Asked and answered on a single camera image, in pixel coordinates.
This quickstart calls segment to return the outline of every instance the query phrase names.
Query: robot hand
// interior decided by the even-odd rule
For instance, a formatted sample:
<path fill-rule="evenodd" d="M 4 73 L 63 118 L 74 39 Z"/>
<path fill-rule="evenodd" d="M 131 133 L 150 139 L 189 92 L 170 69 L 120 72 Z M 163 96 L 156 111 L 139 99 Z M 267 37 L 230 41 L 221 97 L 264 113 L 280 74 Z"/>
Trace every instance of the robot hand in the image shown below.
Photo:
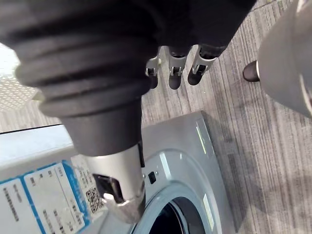
<path fill-rule="evenodd" d="M 145 207 L 141 96 L 156 87 L 160 46 L 169 47 L 176 89 L 189 49 L 196 85 L 255 0 L 2 0 L 0 41 L 20 59 L 16 76 L 41 89 L 40 109 L 58 117 L 87 156 L 107 207 L 129 223 Z"/>

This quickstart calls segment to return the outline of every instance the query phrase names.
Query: gray washing machine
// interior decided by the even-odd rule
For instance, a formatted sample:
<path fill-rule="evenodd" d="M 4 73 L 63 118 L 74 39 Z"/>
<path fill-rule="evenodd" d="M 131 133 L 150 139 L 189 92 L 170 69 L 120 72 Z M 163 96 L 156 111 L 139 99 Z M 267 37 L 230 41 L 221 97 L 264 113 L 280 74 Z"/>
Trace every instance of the gray washing machine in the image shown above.
<path fill-rule="evenodd" d="M 77 161 L 70 160 L 77 153 L 62 125 L 0 135 L 4 149 L 1 154 L 6 155 L 0 166 L 0 225 L 10 233 L 235 233 L 202 113 L 144 128 L 142 138 L 146 208 L 141 221 L 131 225 L 118 220 L 105 207 L 95 212 L 96 217 L 90 215 L 94 207 L 83 208 L 88 204 L 90 191 L 85 193 L 85 182 L 80 183 L 83 176 L 79 176 L 85 174 L 88 180 L 88 171 L 78 170 Z M 64 177 L 69 183 L 62 182 Z M 24 208 L 19 203 L 23 197 Z M 72 209 L 71 202 L 78 206 L 78 211 Z"/>

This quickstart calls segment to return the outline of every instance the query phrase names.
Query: sticker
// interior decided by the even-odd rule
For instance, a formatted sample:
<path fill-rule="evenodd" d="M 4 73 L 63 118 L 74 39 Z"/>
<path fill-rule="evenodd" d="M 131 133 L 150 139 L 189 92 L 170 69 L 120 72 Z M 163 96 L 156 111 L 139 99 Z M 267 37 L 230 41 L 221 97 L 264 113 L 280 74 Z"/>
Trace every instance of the sticker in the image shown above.
<path fill-rule="evenodd" d="M 83 155 L 74 156 L 71 158 L 71 161 L 84 199 L 87 201 L 89 214 L 91 218 L 95 220 L 106 210 L 104 202 L 98 194 L 96 182 Z"/>
<path fill-rule="evenodd" d="M 4 233 L 74 234 L 90 224 L 78 180 L 65 160 L 0 182 L 0 206 L 3 214 L 12 214 L 1 218 Z"/>
<path fill-rule="evenodd" d="M 84 227 L 62 163 L 27 174 L 24 180 L 46 233 L 76 233 Z"/>
<path fill-rule="evenodd" d="M 19 178 L 0 184 L 0 207 L 2 233 L 41 234 Z"/>
<path fill-rule="evenodd" d="M 206 210 L 207 217 L 208 217 L 208 220 L 209 220 L 210 228 L 211 228 L 211 231 L 212 231 L 214 229 L 215 222 L 214 222 L 213 214 L 211 213 L 211 209 L 210 209 L 210 206 L 209 206 L 206 194 L 204 195 L 203 202 L 204 202 L 205 210 Z"/>

